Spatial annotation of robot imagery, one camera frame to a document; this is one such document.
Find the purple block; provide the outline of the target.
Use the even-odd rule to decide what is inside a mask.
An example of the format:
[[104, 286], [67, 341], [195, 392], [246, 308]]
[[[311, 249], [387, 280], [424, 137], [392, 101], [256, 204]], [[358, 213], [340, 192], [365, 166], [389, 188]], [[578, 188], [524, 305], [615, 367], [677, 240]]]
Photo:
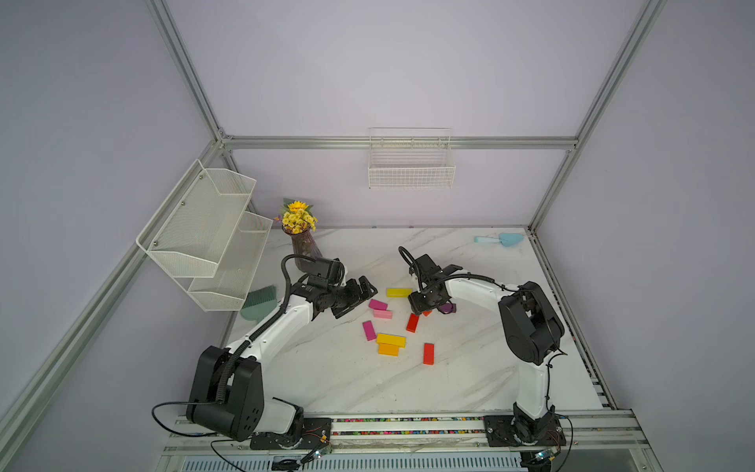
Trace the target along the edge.
[[443, 304], [442, 306], [438, 307], [438, 312], [449, 315], [453, 314], [457, 311], [456, 305], [452, 302], [448, 302], [446, 304]]

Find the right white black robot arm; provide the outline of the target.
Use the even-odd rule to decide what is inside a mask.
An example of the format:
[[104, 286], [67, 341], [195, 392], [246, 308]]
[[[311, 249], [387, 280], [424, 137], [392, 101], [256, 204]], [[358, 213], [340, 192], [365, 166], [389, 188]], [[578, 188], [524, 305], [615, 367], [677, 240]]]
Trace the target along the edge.
[[459, 299], [499, 314], [505, 342], [519, 360], [518, 393], [512, 424], [522, 434], [536, 436], [554, 422], [549, 356], [562, 353], [565, 328], [540, 285], [515, 287], [473, 273], [410, 271], [418, 289], [409, 295], [412, 312], [422, 314]]

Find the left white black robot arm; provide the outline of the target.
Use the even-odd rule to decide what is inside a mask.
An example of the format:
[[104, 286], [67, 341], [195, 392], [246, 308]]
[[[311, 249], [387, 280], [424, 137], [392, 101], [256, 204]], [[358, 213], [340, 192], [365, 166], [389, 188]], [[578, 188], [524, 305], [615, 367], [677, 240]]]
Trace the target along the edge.
[[[265, 369], [281, 349], [317, 316], [340, 319], [370, 301], [378, 290], [367, 277], [348, 278], [338, 259], [287, 255], [280, 263], [284, 294], [260, 326], [224, 347], [210, 346], [200, 356], [189, 399], [166, 401], [151, 409], [162, 430], [183, 438], [245, 442], [257, 438], [292, 448], [306, 436], [304, 409], [265, 392]], [[206, 429], [182, 433], [159, 420], [157, 410], [183, 406], [186, 418]]]

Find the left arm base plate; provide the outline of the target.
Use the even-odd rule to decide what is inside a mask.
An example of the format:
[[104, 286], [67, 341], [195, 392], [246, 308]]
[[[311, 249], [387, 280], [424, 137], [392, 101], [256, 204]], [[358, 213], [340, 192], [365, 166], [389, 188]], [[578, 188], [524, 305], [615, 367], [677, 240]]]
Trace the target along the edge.
[[295, 420], [282, 434], [254, 433], [251, 450], [312, 450], [330, 440], [333, 420], [326, 417], [305, 417]]

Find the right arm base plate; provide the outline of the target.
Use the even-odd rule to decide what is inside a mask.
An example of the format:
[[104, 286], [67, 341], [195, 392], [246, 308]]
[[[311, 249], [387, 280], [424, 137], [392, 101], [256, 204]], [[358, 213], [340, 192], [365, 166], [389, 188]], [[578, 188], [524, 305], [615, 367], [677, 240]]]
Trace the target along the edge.
[[548, 413], [532, 420], [526, 415], [489, 415], [483, 418], [484, 432], [492, 448], [567, 445], [560, 418]]

